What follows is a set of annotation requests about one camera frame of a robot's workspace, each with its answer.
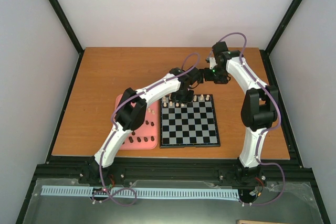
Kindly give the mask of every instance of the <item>black bracket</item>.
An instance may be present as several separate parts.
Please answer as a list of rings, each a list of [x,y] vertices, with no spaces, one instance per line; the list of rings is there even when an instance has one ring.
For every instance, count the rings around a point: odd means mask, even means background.
[[[124,94],[121,97],[121,100],[118,106],[126,101],[128,98],[135,95],[136,92],[128,88],[125,90]],[[116,113],[115,120],[120,123],[124,131],[132,130],[135,131],[138,129],[145,120],[145,114],[147,109],[147,103],[145,99],[140,97],[134,98],[132,101],[126,103],[120,110]]]
[[[278,103],[278,88],[275,86],[266,86],[265,88]],[[252,88],[246,91],[240,116],[245,127],[250,127],[252,131],[256,131],[257,129],[272,127],[272,123],[276,121],[278,114],[264,91]]]
[[[184,72],[184,70],[180,68],[173,68],[172,70],[169,71],[169,73],[175,76],[181,74],[182,72]],[[171,93],[170,99],[173,102],[190,103],[193,100],[194,91],[189,90],[189,88],[196,81],[200,80],[201,77],[202,74],[197,68],[194,68],[187,74],[180,76],[178,78],[179,82],[181,83],[180,88],[176,92]]]

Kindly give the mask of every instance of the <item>black square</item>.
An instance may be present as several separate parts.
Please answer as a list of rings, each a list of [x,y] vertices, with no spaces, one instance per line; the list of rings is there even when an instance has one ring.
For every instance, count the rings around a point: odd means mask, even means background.
[[[209,131],[209,136],[216,136],[216,131]]]
[[[210,137],[209,137],[209,136],[205,136],[205,137],[203,138],[203,142],[204,142],[204,143],[210,143]]]
[[[177,137],[177,138],[176,138],[176,143],[177,143],[177,144],[183,144],[183,138],[181,138],[181,137]]]
[[[169,138],[167,137],[162,138],[162,144],[169,144]]]
[[[196,131],[196,136],[203,136],[202,131]]]
[[[196,137],[195,137],[195,136],[192,136],[192,137],[190,137],[189,139],[190,139],[190,143],[191,143],[191,144],[196,144],[196,143],[197,143],[197,142],[196,142]]]

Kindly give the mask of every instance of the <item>white robotic arm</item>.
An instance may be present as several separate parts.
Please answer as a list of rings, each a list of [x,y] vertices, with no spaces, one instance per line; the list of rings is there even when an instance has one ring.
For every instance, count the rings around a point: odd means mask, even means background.
[[[209,75],[215,73],[217,70],[222,70],[221,71],[221,76],[220,76],[220,81],[223,81],[222,78],[222,73],[223,71],[225,73],[231,74],[238,82],[239,86],[242,88],[244,94],[245,94],[245,100],[247,97],[247,92],[250,92],[253,90],[254,92],[260,89],[261,84],[263,87],[266,87],[267,84],[263,81],[261,81],[255,73],[250,69],[250,67],[247,65],[245,58],[242,58],[240,60],[239,57],[236,56],[229,56],[227,57],[224,61],[222,58],[210,58],[210,68],[204,69],[204,70],[198,70],[195,69],[197,72],[203,71],[202,73],[202,82],[203,82],[203,75],[205,81],[214,81],[215,83],[223,83],[223,82],[216,82],[218,79],[216,77],[211,77],[209,78]],[[172,69],[171,72],[175,70],[175,74],[169,73],[165,75],[162,79],[158,80],[157,82],[143,88],[143,89],[138,89],[135,90],[137,94],[143,93],[139,97],[141,99],[144,99],[146,101],[146,108],[147,109],[153,102],[159,100],[160,98],[170,94],[170,93],[175,93],[177,91],[182,91],[184,92],[193,92],[191,90],[188,90],[188,87],[190,84],[194,83],[195,80],[191,82],[190,79],[192,79],[193,75],[189,75],[188,77],[184,78],[175,78],[178,73],[183,72],[183,70],[180,70],[178,68]],[[257,106],[259,107],[259,97],[257,98]],[[248,108],[249,106],[245,106],[248,103],[243,104],[243,109]],[[276,119],[276,114],[275,118],[273,117],[273,113],[271,114],[271,122],[270,124],[268,123],[268,127],[270,127],[271,123],[275,121]],[[123,125],[120,124],[120,122],[116,121],[116,125],[118,129],[116,129],[116,126],[114,125],[112,127],[112,130],[110,134],[108,135],[107,139],[105,140],[102,148],[94,155],[95,160],[98,164],[101,164],[103,168],[110,166],[113,163],[114,157],[117,154],[117,151],[121,147],[122,143],[126,139],[126,137],[132,132],[131,129],[125,129],[123,128]],[[258,166],[258,162],[256,160],[256,148],[257,148],[257,142],[259,139],[259,136],[263,130],[265,130],[267,127],[263,127],[264,124],[258,124],[257,127],[255,127],[255,124],[253,126],[249,127],[246,126],[246,132],[245,132],[245,140],[244,140],[244,147],[243,151],[239,156],[239,160],[242,164],[243,167],[245,168],[252,168]],[[264,143],[266,133],[261,136],[261,140],[258,146],[258,156],[260,157],[261,150],[262,150],[262,145]]]

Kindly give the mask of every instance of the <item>white square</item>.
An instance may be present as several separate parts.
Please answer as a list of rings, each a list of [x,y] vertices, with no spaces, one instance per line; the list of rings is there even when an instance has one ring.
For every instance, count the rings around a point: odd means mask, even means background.
[[[197,143],[197,144],[203,144],[203,143],[204,143],[204,141],[203,141],[203,137],[201,137],[201,136],[197,136],[197,137],[196,137],[196,143]]]
[[[208,124],[208,128],[210,131],[214,131],[216,129],[214,124]]]
[[[212,112],[207,112],[206,113],[206,118],[214,118],[214,115]]]
[[[215,136],[210,137],[210,143],[216,144],[217,142],[218,142],[217,137],[215,137]]]

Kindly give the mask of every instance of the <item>robotic arm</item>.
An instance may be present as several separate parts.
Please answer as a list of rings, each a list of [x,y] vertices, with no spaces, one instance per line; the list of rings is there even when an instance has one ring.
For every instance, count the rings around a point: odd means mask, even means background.
[[[241,111],[241,119],[246,127],[243,151],[239,156],[242,169],[255,168],[259,164],[256,160],[257,141],[261,132],[270,128],[277,119],[275,107],[260,88],[266,87],[278,102],[278,90],[267,84],[253,73],[245,58],[240,58],[240,51],[229,51],[225,42],[218,42],[213,46],[214,57],[209,58],[209,68],[188,69],[174,68],[157,82],[138,90],[128,88],[118,105],[115,124],[105,140],[102,148],[94,155],[95,170],[101,165],[103,168],[113,163],[114,157],[126,137],[138,129],[144,122],[147,108],[158,99],[171,93],[173,102],[188,103],[192,101],[194,91],[189,87],[195,82],[213,81],[215,84],[227,84],[233,76],[242,88],[245,98]],[[266,133],[261,137],[258,156],[261,154]]]

